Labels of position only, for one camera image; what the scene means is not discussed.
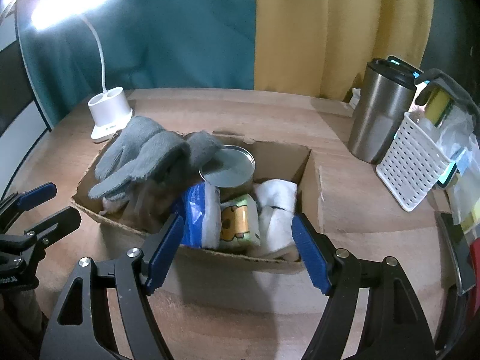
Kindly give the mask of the blue tissue pack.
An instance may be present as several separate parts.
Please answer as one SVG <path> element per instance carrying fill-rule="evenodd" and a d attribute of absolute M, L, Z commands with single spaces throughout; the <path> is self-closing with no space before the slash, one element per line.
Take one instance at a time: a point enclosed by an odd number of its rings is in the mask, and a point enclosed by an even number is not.
<path fill-rule="evenodd" d="M 188 188 L 172 205 L 184 219 L 183 245 L 218 250 L 221 240 L 221 199 L 216 186 L 203 182 Z"/>

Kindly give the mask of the cartoon tissue pack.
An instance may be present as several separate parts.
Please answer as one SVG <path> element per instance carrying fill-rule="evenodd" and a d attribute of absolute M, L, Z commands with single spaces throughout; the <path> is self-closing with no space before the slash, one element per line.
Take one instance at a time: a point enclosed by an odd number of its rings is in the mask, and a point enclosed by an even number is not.
<path fill-rule="evenodd" d="M 220 251 L 240 252 L 260 246 L 257 205 L 246 193 L 220 205 Z"/>

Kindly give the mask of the gray fuzzy gloves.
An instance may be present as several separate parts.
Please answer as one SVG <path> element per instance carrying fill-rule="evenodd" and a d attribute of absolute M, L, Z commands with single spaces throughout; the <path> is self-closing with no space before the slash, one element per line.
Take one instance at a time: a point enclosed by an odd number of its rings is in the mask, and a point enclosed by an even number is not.
<path fill-rule="evenodd" d="M 197 177 L 222 147 L 204 130 L 181 136 L 153 119 L 135 116 L 99 158 L 97 184 L 88 196 L 118 201 L 148 181 L 162 189 L 179 188 Z"/>

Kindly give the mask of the metal tin can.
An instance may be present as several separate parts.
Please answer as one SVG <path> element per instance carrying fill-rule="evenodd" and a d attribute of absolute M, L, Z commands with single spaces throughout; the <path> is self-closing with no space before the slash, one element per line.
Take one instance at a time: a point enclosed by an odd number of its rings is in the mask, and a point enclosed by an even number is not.
<path fill-rule="evenodd" d="M 256 161 L 253 155 L 238 145 L 224 145 L 199 170 L 205 182 L 220 191 L 220 201 L 249 194 L 252 190 Z"/>

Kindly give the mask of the white socks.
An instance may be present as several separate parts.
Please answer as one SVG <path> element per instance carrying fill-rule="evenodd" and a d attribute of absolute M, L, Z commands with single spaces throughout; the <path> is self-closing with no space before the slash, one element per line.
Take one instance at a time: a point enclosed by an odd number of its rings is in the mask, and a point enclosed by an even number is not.
<path fill-rule="evenodd" d="M 298 186 L 287 180 L 272 179 L 254 185 L 259 208 L 260 246 L 252 248 L 251 257 L 283 259 L 295 262 L 299 252 L 291 232 Z"/>

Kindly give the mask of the clear bag of snacks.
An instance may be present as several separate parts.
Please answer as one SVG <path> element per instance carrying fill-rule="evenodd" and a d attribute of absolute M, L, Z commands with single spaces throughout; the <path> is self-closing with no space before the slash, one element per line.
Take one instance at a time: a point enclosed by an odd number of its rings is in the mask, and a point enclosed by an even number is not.
<path fill-rule="evenodd" d="M 162 191 L 156 184 L 134 187 L 118 200 L 102 199 L 101 216 L 117 217 L 121 224 L 156 233 L 164 222 L 163 216 L 173 203 L 173 196 Z"/>

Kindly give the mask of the red booklet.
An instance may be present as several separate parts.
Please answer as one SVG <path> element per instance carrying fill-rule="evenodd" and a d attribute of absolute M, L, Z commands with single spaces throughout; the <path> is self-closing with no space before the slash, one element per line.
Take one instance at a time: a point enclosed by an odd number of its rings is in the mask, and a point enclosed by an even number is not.
<path fill-rule="evenodd" d="M 469 291 L 468 320 L 471 321 L 480 306 L 480 239 L 470 245 L 470 257 L 475 273 L 475 286 Z"/>

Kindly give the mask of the white perforated plastic basket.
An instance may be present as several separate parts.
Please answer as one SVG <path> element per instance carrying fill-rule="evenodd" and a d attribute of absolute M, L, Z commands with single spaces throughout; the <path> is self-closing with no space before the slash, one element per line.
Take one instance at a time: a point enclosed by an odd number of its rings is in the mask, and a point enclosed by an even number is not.
<path fill-rule="evenodd" d="M 403 210 L 413 211 L 448 169 L 450 158 L 408 112 L 376 173 Z"/>

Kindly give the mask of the brown cardboard box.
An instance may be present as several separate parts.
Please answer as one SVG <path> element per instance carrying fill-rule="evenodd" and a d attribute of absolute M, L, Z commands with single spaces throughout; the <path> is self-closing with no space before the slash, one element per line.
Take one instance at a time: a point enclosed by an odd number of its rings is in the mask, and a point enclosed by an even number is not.
<path fill-rule="evenodd" d="M 256 141 L 249 137 L 220 132 L 214 132 L 213 135 L 224 144 L 241 146 L 253 155 L 256 161 L 256 169 L 253 173 L 255 183 L 270 179 L 289 180 L 296 183 L 298 193 L 295 212 L 306 214 L 313 228 L 320 230 L 320 225 L 322 225 L 320 172 L 315 163 L 315 152 L 311 148 L 286 142 Z M 86 213 L 97 223 L 111 226 L 123 235 L 146 236 L 147 233 L 140 228 L 120 222 L 119 214 L 102 216 L 99 213 L 103 208 L 100 200 L 92 200 L 88 197 L 88 192 L 97 184 L 95 167 L 104 152 L 115 140 L 116 138 L 113 137 L 107 142 L 85 171 L 76 186 L 75 194 L 72 196 L 72 205 Z M 194 261 L 220 264 L 248 271 L 293 274 L 304 269 L 304 264 L 301 262 L 287 262 L 272 258 L 251 258 L 241 254 L 193 249 L 185 245 L 181 245 L 177 253 Z"/>

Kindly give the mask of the clear plastic bag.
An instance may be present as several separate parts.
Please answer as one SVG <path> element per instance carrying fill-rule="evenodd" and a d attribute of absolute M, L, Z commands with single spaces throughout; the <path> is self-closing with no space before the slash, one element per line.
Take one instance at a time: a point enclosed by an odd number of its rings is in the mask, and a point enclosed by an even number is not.
<path fill-rule="evenodd" d="M 444 190 L 454 224 L 471 227 L 479 221 L 474 212 L 479 208 L 479 140 L 473 133 L 473 117 L 455 106 L 439 127 L 425 118 L 424 111 L 414 111 L 410 118 L 456 163 L 456 174 Z"/>

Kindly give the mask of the white desk lamp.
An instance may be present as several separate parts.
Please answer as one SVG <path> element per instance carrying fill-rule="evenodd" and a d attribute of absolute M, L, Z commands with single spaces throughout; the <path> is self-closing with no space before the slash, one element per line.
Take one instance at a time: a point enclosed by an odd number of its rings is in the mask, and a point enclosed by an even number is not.
<path fill-rule="evenodd" d="M 75 16 L 81 19 L 94 37 L 101 65 L 102 88 L 102 92 L 91 97 L 88 102 L 89 112 L 94 121 L 90 138 L 95 143 L 106 141 L 116 132 L 125 128 L 134 113 L 131 106 L 128 105 L 122 87 L 107 88 L 103 46 L 95 27 L 86 17 L 88 12 L 100 8 L 107 1 L 37 0 L 31 14 L 32 26 L 35 30 L 47 30 Z"/>

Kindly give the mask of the teal curtain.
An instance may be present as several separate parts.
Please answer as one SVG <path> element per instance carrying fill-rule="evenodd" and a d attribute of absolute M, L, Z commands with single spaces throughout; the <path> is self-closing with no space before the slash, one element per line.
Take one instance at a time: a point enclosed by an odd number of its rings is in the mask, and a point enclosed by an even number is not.
<path fill-rule="evenodd" d="M 38 31 L 38 0 L 16 24 L 34 93 L 56 125 L 105 88 L 252 89 L 256 0 L 108 0 Z"/>

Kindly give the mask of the stainless steel tumbler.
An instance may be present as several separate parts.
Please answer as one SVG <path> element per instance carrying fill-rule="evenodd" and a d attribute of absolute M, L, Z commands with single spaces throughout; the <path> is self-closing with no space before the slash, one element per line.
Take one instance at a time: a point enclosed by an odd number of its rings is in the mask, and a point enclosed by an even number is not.
<path fill-rule="evenodd" d="M 358 159 L 378 164 L 410 108 L 419 71 L 393 55 L 367 63 L 355 107 L 348 150 Z"/>

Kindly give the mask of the gray cloth on basket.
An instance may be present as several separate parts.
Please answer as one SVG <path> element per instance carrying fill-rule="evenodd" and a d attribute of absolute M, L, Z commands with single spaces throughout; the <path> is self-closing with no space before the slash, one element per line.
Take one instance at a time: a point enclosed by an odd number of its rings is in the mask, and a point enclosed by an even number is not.
<path fill-rule="evenodd" d="M 451 76 L 439 69 L 431 68 L 422 72 L 419 77 L 416 77 L 415 83 L 419 84 L 426 81 L 428 81 L 428 84 L 417 96 L 415 100 L 416 105 L 424 106 L 434 89 L 442 89 L 459 108 L 474 117 L 476 124 L 479 123 L 479 106 L 473 101 L 470 94 Z"/>

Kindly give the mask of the yellow curtain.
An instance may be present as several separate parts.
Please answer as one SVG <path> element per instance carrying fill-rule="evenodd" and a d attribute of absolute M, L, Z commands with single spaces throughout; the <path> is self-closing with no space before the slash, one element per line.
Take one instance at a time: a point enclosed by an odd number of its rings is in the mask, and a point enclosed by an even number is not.
<path fill-rule="evenodd" d="M 434 0 L 256 0 L 255 88 L 343 100 L 366 64 L 420 65 Z"/>

